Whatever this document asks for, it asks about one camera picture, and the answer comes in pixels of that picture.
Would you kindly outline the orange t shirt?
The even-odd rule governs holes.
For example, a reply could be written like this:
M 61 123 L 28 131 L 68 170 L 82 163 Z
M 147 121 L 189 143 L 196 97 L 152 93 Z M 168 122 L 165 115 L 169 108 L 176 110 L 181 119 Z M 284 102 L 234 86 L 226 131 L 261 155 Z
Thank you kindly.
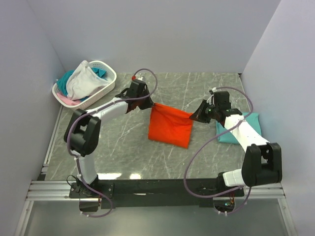
M 156 103 L 151 110 L 148 139 L 182 148 L 189 147 L 191 113 Z

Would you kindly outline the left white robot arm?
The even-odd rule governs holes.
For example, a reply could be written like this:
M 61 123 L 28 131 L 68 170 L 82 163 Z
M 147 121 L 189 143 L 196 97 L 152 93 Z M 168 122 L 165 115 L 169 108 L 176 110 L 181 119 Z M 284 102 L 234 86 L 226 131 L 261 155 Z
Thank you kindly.
M 87 198 L 100 194 L 93 152 L 98 145 L 101 126 L 136 108 L 145 110 L 153 106 L 145 77 L 134 75 L 130 86 L 109 102 L 94 109 L 74 111 L 64 134 L 68 152 L 74 157 L 77 168 L 76 184 L 72 186 L 71 193 Z

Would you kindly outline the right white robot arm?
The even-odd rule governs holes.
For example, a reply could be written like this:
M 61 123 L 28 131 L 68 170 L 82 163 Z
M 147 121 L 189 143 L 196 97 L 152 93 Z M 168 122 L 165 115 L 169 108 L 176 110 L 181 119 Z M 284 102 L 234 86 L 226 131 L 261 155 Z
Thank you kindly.
M 227 196 L 234 186 L 259 186 L 280 183 L 282 175 L 282 150 L 279 144 L 263 138 L 246 121 L 246 116 L 231 107 L 228 87 L 211 89 L 211 97 L 203 100 L 190 119 L 200 123 L 216 120 L 231 133 L 245 152 L 240 169 L 224 172 L 217 182 L 216 191 Z

